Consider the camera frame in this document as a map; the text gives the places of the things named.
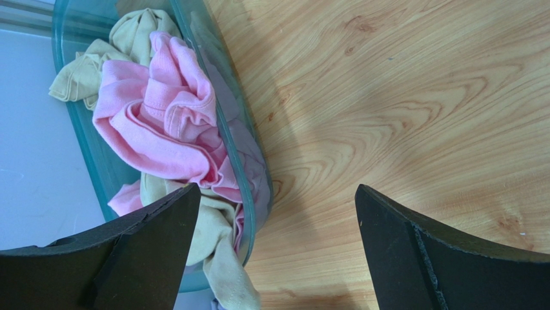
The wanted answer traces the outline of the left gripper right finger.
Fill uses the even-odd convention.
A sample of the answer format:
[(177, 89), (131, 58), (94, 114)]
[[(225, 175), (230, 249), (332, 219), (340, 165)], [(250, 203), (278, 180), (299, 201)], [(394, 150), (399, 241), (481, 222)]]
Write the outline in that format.
[(360, 185), (355, 206), (380, 309), (548, 309), (549, 255), (459, 231)]

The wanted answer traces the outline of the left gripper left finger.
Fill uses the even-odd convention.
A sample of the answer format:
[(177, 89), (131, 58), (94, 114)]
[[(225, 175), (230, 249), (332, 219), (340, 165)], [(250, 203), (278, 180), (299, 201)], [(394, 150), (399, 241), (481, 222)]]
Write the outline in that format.
[(172, 309), (199, 202), (187, 185), (50, 245), (1, 251), (1, 308)]

